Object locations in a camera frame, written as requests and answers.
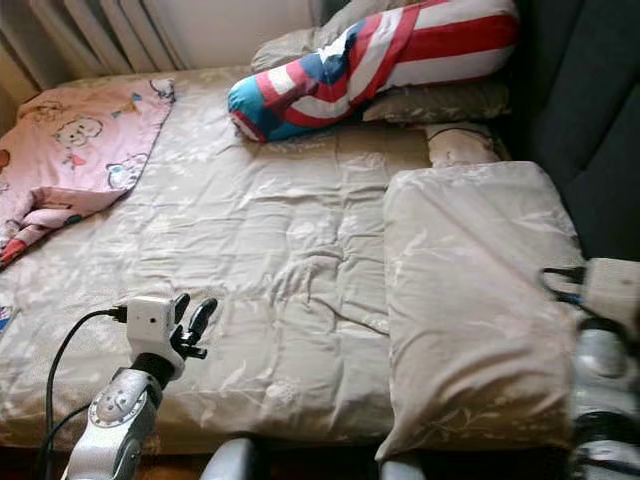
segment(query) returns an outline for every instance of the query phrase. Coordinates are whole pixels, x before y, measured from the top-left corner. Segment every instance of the captain america pillow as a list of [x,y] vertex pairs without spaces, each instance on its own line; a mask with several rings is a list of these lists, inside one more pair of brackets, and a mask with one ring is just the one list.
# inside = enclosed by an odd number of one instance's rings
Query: captain america pillow
[[315,53],[240,80],[229,112],[252,140],[308,133],[391,87],[486,77],[506,63],[517,31],[511,0],[429,0],[381,12]]

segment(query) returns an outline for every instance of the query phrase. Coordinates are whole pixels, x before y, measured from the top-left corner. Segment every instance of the pink blanket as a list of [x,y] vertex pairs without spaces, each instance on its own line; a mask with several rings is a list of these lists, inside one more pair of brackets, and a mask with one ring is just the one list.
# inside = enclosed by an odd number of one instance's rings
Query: pink blanket
[[134,187],[173,103],[173,81],[58,88],[0,139],[0,269],[51,231]]

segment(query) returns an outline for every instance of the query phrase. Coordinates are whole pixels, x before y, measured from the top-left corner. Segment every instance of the mattress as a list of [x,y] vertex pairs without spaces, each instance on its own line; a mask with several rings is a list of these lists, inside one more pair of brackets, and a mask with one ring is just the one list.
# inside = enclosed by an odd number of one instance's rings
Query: mattress
[[[428,166],[425,137],[342,125],[245,141],[226,95],[248,73],[176,73],[177,102],[134,191],[0,273],[0,305],[13,311],[0,339],[0,444],[39,443],[48,368],[82,315],[181,292],[221,306],[203,336],[208,357],[165,390],[157,451],[208,452],[238,432],[314,443],[388,433],[382,199],[394,173]],[[56,376],[57,418],[130,364],[125,334],[108,319],[80,329]]]

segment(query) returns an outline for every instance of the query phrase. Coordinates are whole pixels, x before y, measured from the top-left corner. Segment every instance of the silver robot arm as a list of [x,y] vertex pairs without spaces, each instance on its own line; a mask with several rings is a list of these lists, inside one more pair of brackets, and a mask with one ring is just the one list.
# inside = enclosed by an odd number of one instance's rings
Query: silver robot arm
[[569,478],[640,479],[640,263],[593,259],[580,277],[578,299],[589,318],[572,362]]
[[204,358],[195,347],[217,306],[201,304],[185,331],[179,323],[189,303],[136,297],[127,302],[127,338],[133,365],[119,370],[89,407],[87,427],[74,447],[63,479],[130,480],[142,446],[153,430],[162,390],[184,370],[187,357]]

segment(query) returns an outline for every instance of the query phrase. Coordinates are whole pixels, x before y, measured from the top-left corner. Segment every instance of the cushion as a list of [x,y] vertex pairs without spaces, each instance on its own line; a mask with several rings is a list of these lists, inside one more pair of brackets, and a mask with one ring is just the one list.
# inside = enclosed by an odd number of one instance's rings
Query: cushion
[[307,133],[393,86],[488,76],[516,33],[511,0],[429,0],[378,13],[313,54],[241,80],[229,112],[253,140]]
[[583,263],[534,163],[398,173],[384,201],[394,426],[415,448],[566,446],[577,319],[537,281]]
[[429,160],[435,168],[499,162],[489,128],[474,123],[444,123],[425,127]]
[[173,103],[173,80],[48,90],[0,139],[0,269],[134,187]]
[[509,113],[508,104],[507,86],[495,80],[394,88],[378,96],[362,119],[391,123],[488,120]]
[[287,33],[264,43],[251,60],[254,72],[279,67],[329,45],[347,28],[368,15],[419,3],[419,0],[353,0],[321,28]]

